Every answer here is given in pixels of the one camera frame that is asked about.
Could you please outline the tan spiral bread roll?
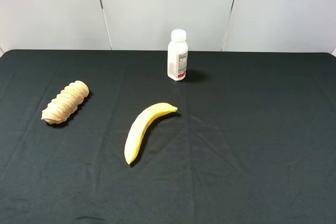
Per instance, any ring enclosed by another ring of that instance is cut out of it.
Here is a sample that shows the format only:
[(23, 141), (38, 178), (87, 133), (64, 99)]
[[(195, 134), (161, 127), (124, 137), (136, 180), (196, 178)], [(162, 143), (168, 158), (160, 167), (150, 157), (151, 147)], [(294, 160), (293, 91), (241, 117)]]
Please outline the tan spiral bread roll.
[(89, 92), (88, 86), (82, 81), (76, 80), (68, 84), (42, 110), (41, 120), (48, 124), (60, 124), (67, 121), (83, 103)]

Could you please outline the yellow banana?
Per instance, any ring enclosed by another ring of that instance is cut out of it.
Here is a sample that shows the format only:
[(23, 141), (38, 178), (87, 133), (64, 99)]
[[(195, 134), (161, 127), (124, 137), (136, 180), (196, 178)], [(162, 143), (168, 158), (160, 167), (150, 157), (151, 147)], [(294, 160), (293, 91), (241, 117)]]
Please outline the yellow banana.
[(143, 137), (152, 122), (161, 116), (176, 112), (177, 110), (177, 107), (169, 103), (156, 103), (143, 110), (136, 117), (131, 125), (124, 147), (124, 157), (128, 165), (136, 159)]

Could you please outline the white milk bottle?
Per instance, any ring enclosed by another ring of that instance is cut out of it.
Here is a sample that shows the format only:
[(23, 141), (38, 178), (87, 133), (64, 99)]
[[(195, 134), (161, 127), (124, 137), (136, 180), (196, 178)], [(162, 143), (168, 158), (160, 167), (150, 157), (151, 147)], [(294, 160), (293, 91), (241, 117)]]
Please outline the white milk bottle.
[(175, 29), (171, 32), (171, 41), (167, 48), (167, 76), (174, 81), (186, 76), (188, 45), (186, 31)]

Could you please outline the black tablecloth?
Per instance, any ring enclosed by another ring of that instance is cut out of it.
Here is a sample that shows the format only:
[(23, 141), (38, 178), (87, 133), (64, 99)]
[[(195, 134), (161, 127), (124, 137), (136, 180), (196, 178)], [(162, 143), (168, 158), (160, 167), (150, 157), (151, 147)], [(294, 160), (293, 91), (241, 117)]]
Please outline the black tablecloth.
[[(335, 223), (335, 57), (11, 50), (1, 57), (1, 223)], [(67, 121), (42, 110), (68, 84)], [(128, 165), (125, 142), (146, 108)]]

